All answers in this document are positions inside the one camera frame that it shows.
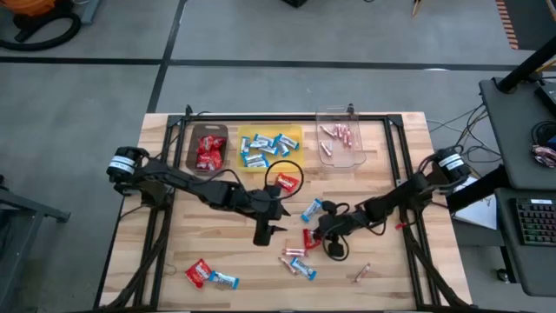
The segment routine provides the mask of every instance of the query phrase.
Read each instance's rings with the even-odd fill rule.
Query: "yellow tray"
[[[268,162],[270,164],[278,161],[278,160],[289,160],[289,161],[293,161],[296,162],[297,164],[299,164],[299,166],[301,166],[303,168],[303,166],[305,166],[305,157],[303,157],[303,130],[301,129],[300,125],[286,125],[286,124],[281,124],[281,125],[243,125],[239,127],[239,130],[237,131],[237,138],[238,138],[238,143],[237,143],[237,168],[239,170],[245,171],[245,172],[249,172],[249,173],[254,173],[254,172],[265,172],[267,171],[266,168],[248,168],[245,167],[245,164],[243,163],[243,159],[242,159],[242,151],[241,149],[239,149],[239,147],[242,146],[242,137],[249,137],[251,139],[251,141],[253,141],[253,137],[255,137],[255,134],[260,134],[260,135],[264,135],[267,137],[276,137],[279,134],[284,134],[287,137],[290,137],[292,139],[294,139],[296,142],[299,143],[299,149],[298,150],[294,150],[293,148],[289,149],[289,156],[286,157],[282,157],[280,155],[280,153],[278,153],[277,156],[272,156],[269,153],[265,153],[265,156],[268,159]],[[257,149],[251,149],[250,154],[254,154],[256,153],[256,151],[258,151]],[[295,168],[294,165],[292,164],[288,164],[288,163],[280,163],[277,164],[275,167],[272,168],[271,170],[272,172],[284,172],[284,173],[292,173],[292,172],[297,172],[299,171],[297,168]]]

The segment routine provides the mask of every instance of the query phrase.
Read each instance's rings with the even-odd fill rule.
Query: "black desk leg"
[[[0,189],[0,203],[8,204],[9,206],[20,210],[31,210],[36,213],[42,213],[45,216],[54,217],[61,223],[66,223],[70,219],[69,213],[54,209],[44,204],[36,203],[22,196],[14,195],[13,193],[3,189]]]
[[[494,190],[501,187],[509,187],[506,168],[500,165],[496,170],[483,176],[481,179],[467,186],[463,190],[456,191],[447,197],[450,213],[466,208],[469,204],[475,203],[480,199],[490,196]]]

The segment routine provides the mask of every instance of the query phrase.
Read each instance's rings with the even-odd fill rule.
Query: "orange vacuum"
[[[81,19],[72,10],[71,0],[0,0],[0,5],[15,13],[13,22],[20,32],[15,43],[0,39],[0,47],[8,50],[39,51],[54,48],[68,42],[81,29]],[[61,18],[72,21],[69,29],[61,36],[41,43],[25,43],[44,25]]]

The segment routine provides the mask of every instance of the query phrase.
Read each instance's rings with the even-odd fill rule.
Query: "wooden tabletop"
[[[425,115],[421,112],[402,113],[413,166],[433,152]],[[162,148],[166,126],[165,114],[149,114],[142,125],[139,147],[156,155]],[[225,123],[229,131],[229,147],[225,166],[237,170],[237,130],[242,123]],[[315,126],[295,123],[303,128],[305,154],[305,184],[299,194],[285,200],[284,207],[292,214],[275,225],[288,231],[275,233],[268,247],[252,244],[255,222],[235,213],[210,209],[195,196],[178,191],[169,233],[165,277],[162,280],[159,310],[409,310],[414,308],[414,297],[407,267],[406,250],[401,231],[394,227],[399,222],[397,210],[388,218],[384,236],[357,230],[347,237],[351,252],[344,262],[329,259],[322,248],[310,251],[307,265],[317,270],[314,281],[292,276],[277,257],[288,241],[288,246],[302,247],[301,230],[317,227],[317,218],[307,225],[300,214],[315,198],[336,203],[358,203],[371,196],[380,196],[393,187],[384,126],[379,122],[361,122],[363,149],[367,161],[357,171],[324,170],[318,157]],[[187,128],[186,150],[192,126]],[[394,130],[400,172],[403,162]],[[185,168],[185,157],[181,170]],[[248,190],[262,188],[263,174],[237,171]],[[221,180],[233,180],[228,173]],[[435,196],[444,203],[444,197]],[[123,212],[138,206],[140,198],[126,199]],[[466,302],[471,302],[460,253],[448,211],[440,206],[429,206],[424,214],[428,241],[434,265],[448,284]],[[108,304],[136,271],[142,253],[149,209],[141,209],[126,216],[119,224],[109,270],[103,288],[101,305]],[[203,258],[212,270],[241,279],[238,290],[229,290],[213,283],[205,283],[197,290],[183,271]],[[351,284],[354,276],[366,263],[371,263],[367,276]],[[152,279],[154,267],[150,271]],[[428,300],[424,270],[421,284]],[[150,295],[146,284],[145,303]]]

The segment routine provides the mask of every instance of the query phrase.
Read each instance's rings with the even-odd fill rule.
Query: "gray desk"
[[[556,175],[531,154],[531,128],[556,118],[535,96],[537,83],[521,83],[513,94],[496,89],[493,80],[479,83],[483,102],[512,187],[518,190],[556,190]]]
[[[556,296],[556,247],[527,246],[520,243],[515,216],[508,201],[515,197],[556,199],[556,192],[517,191],[500,188],[494,192],[498,201],[498,219],[513,274],[529,296]]]

